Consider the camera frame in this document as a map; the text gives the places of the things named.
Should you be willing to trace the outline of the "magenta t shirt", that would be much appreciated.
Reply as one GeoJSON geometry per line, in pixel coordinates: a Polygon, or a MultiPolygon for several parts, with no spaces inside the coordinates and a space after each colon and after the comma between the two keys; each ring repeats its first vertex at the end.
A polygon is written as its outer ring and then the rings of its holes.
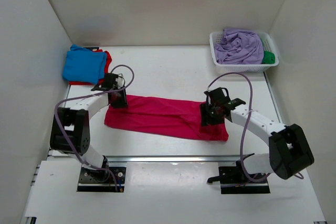
{"type": "Polygon", "coordinates": [[[113,129],[200,141],[229,139],[225,124],[201,126],[202,102],[127,95],[128,107],[109,107],[104,124],[113,129]]]}

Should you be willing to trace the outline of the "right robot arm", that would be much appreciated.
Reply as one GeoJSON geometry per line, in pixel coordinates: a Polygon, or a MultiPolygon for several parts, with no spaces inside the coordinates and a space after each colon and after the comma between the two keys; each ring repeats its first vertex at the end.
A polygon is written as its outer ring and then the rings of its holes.
{"type": "Polygon", "coordinates": [[[245,101],[231,99],[226,88],[204,93],[206,101],[200,105],[202,126],[230,121],[243,127],[241,142],[250,131],[268,146],[264,154],[241,154],[235,169],[239,181],[255,182],[257,174],[276,174],[286,180],[314,163],[312,150],[299,125],[277,123],[261,115],[245,101]]]}

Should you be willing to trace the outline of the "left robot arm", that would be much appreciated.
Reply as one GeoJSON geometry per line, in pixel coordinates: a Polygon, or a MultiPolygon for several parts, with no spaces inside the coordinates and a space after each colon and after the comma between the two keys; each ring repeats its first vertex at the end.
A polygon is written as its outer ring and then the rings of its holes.
{"type": "Polygon", "coordinates": [[[78,99],[69,108],[58,108],[54,118],[50,147],[78,160],[91,170],[98,181],[109,177],[107,158],[90,144],[90,119],[105,106],[125,108],[128,106],[123,74],[107,73],[102,84],[91,89],[90,95],[78,99]]]}

